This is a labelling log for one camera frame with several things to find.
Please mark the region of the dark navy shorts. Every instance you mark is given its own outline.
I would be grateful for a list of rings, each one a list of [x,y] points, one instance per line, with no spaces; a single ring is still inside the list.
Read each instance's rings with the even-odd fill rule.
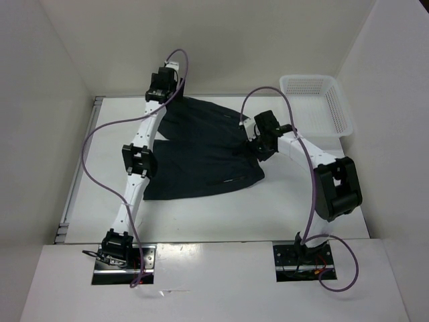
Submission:
[[[146,201],[207,197],[250,187],[264,179],[247,149],[240,114],[215,103],[184,97],[166,108],[154,142],[158,171]]]

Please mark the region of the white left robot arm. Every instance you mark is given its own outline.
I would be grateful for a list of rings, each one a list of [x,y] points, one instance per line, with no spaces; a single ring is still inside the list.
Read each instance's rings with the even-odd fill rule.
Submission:
[[[127,173],[125,201],[119,208],[112,228],[102,241],[98,256],[101,261],[126,268],[135,263],[133,242],[137,239],[132,227],[143,193],[158,169],[153,153],[154,140],[166,108],[162,104],[178,89],[180,79],[177,62],[167,62],[151,76],[151,85],[145,94],[144,115],[137,133],[130,144],[122,148]]]

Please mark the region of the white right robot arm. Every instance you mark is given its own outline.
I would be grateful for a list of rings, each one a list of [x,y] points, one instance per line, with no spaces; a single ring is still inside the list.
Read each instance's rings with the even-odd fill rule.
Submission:
[[[242,117],[239,127],[247,136],[246,148],[258,161],[280,153],[310,171],[311,214],[294,241],[295,259],[299,264],[310,263],[326,244],[332,222],[352,213],[363,201],[355,163],[349,157],[337,158],[320,149],[291,124],[280,125],[272,111]]]

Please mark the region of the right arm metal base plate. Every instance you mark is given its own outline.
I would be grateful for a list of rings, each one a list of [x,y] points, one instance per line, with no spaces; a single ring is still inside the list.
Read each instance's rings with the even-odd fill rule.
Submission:
[[[334,260],[330,245],[325,243],[320,250],[300,258],[292,241],[273,242],[273,258],[276,282],[302,282],[336,280]]]

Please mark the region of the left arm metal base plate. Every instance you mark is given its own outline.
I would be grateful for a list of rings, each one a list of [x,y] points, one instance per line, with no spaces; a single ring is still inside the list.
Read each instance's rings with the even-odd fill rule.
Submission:
[[[156,263],[156,250],[155,244],[143,244],[143,278],[140,280],[139,285],[153,284],[154,283],[154,269]],[[133,282],[140,272],[140,254],[137,245],[133,246],[131,259],[128,262],[122,260],[115,260],[113,258],[102,259],[101,246],[97,252],[83,251],[95,258],[95,266],[93,269],[93,277],[91,284],[95,286],[105,285],[125,285]]]

